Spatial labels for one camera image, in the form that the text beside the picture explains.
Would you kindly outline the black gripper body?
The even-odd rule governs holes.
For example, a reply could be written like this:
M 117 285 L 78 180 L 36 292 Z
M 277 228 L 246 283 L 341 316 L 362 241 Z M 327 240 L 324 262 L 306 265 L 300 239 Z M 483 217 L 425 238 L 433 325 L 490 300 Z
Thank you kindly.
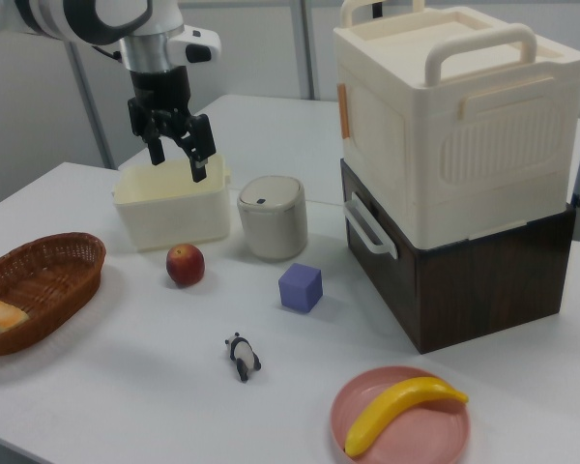
M 190 87 L 187 68 L 130 72 L 134 97 L 128 101 L 131 129 L 144 141 L 161 135 L 189 139 Z

